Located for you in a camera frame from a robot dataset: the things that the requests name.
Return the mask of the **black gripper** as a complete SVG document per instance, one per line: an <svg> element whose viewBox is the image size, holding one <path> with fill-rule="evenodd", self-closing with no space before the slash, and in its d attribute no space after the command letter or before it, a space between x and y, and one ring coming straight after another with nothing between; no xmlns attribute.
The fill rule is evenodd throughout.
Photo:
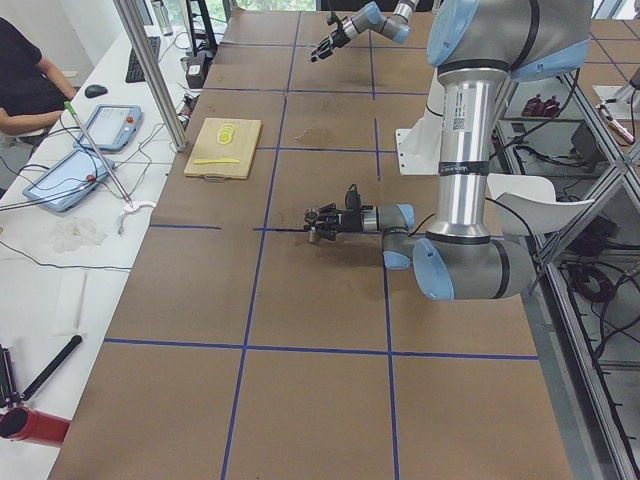
<svg viewBox="0 0 640 480"><path fill-rule="evenodd" d="M322 39L314 46L310 55L312 63L324 60L332 55L332 50L342 48L348 44L353 37L353 29L351 24L342 24L337 26L327 38Z"/></svg>
<svg viewBox="0 0 640 480"><path fill-rule="evenodd" d="M337 209L335 203L329 203L321 207L306 209L304 217L327 217L327 229L318 228L316 226L319 241L321 239L335 241L339 233L362 232L364 230L362 208L340 210Z"/></svg>

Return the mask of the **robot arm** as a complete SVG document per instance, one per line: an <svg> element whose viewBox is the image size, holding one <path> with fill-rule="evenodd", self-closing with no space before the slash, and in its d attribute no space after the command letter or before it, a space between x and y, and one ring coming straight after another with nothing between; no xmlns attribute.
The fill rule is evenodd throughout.
<svg viewBox="0 0 640 480"><path fill-rule="evenodd" d="M410 20L416 11L418 1L399 1L390 16L380 10L375 1L366 3L351 16L340 18L329 6L327 24L335 29L322 39L311 51L310 61L324 60L367 30L374 31L393 42L402 44L410 34Z"/></svg>
<svg viewBox="0 0 640 480"><path fill-rule="evenodd" d="M529 253L493 239L483 222L495 96L505 79L526 82L578 69L588 52L592 8L589 1L445 2L427 43L444 89L434 220L415 237L410 206L365 206L350 187L343 208L306 212L310 238L380 232L385 266L412 269L433 300L520 293L534 276Z"/></svg>

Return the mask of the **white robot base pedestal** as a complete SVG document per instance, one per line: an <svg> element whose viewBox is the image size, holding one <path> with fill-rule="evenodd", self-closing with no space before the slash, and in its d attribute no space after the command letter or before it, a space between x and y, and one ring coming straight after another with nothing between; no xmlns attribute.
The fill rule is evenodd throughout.
<svg viewBox="0 0 640 480"><path fill-rule="evenodd" d="M411 129L395 133L401 175L437 175L441 148L444 87L431 84L423 116Z"/></svg>

